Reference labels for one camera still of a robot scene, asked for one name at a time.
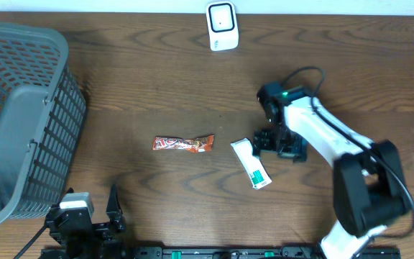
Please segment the white green Panadol box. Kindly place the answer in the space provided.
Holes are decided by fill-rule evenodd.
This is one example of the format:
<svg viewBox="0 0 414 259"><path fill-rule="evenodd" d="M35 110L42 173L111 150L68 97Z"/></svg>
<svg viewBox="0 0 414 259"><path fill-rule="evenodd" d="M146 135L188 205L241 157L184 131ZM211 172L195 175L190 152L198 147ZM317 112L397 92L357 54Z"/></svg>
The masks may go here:
<svg viewBox="0 0 414 259"><path fill-rule="evenodd" d="M247 173L253 189L260 190L272 183L260 159L253 156L252 143L247 138L231 143L231 147Z"/></svg>

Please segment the orange red candy wrapper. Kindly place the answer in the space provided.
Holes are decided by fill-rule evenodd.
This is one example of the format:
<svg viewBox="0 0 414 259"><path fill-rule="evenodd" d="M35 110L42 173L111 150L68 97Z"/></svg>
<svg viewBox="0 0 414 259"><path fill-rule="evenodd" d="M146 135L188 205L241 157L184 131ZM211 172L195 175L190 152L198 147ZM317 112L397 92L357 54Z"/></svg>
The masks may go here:
<svg viewBox="0 0 414 259"><path fill-rule="evenodd" d="M214 135L183 139L179 137L156 136L152 143L153 150L186 150L191 153L204 153L213 148Z"/></svg>

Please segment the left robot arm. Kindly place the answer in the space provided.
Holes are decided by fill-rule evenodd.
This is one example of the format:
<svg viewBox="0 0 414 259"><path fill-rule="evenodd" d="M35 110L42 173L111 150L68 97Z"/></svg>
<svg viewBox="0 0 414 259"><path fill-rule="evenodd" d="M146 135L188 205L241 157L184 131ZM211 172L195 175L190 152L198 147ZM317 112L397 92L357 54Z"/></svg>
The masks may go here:
<svg viewBox="0 0 414 259"><path fill-rule="evenodd" d="M44 249L41 258L52 259L107 259L128 258L128 248L118 235L127 230L126 220L121 210L116 185L111 186L106 215L109 220L93 223L94 208L88 192L74 192L72 189L59 204L49 210L45 226L49 236L59 248Z"/></svg>

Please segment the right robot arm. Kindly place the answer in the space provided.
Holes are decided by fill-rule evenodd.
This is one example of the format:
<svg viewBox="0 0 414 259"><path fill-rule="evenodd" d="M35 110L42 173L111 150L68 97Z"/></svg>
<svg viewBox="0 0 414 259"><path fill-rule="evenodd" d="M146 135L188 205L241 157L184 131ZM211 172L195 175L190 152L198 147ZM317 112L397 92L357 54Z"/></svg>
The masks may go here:
<svg viewBox="0 0 414 259"><path fill-rule="evenodd" d="M336 223L318 245L318 258L359 258L396 219L414 213L397 148L348 128L303 87L265 84L257 99L270 128L254 133L253 154L275 153L294 162L312 145L333 169Z"/></svg>

